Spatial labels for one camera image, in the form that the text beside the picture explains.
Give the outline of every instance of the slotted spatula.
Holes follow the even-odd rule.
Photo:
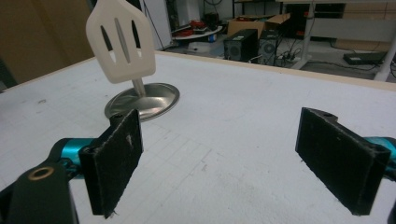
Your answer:
[[[143,85],[142,77],[155,73],[155,54],[149,21],[140,10],[125,0],[99,0],[88,18],[86,31],[107,79],[111,83],[134,83],[134,89],[120,93],[107,104],[108,118],[137,109],[141,120],[152,119],[177,103],[179,91],[174,86]],[[113,52],[109,51],[107,38]]]

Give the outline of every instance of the desk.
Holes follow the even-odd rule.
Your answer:
[[[304,32],[304,47],[301,60],[292,68],[301,69],[310,59],[308,47],[311,36],[333,37],[353,40],[391,42],[390,49],[384,59],[375,80],[386,81],[390,72],[390,64],[396,53],[396,21],[385,20],[347,20],[347,19],[316,19],[315,4],[325,3],[381,3],[396,0],[276,0],[286,4],[309,4],[309,11]]]
[[[354,217],[294,151],[302,106],[334,113],[362,136],[392,136],[396,84],[158,52],[145,82],[180,90],[142,123],[145,151],[109,220],[94,217],[84,180],[70,181],[81,223],[387,223],[396,184]],[[111,84],[91,59],[0,94],[0,188],[64,137],[97,137]]]

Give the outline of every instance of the computer tower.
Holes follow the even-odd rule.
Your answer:
[[[240,30],[224,39],[224,59],[248,62],[257,56],[258,47],[257,29]]]
[[[259,53],[261,55],[259,64],[275,65],[277,40],[279,39],[278,31],[263,30],[259,39]]]

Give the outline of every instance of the table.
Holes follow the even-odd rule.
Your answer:
[[[276,0],[285,4],[309,4],[301,60],[292,68],[301,69],[312,57],[308,55],[311,36],[391,42],[390,49],[374,80],[386,81],[396,53],[396,21],[319,19],[314,17],[315,4],[380,3],[395,0]]]
[[[395,137],[396,84],[157,52],[157,72],[181,93],[142,123],[145,151],[116,208],[91,213],[84,180],[70,181],[80,223],[387,223],[396,185],[381,182],[372,214],[355,217],[295,152],[302,106],[362,136]],[[95,59],[0,94],[0,189],[64,137],[97,137],[111,84]]]

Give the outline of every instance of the round metal base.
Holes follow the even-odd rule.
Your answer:
[[[170,110],[178,101],[180,92],[172,85],[150,83],[145,85],[146,95],[138,96],[134,89],[123,91],[111,99],[105,108],[106,117],[137,109],[140,120],[154,119]]]

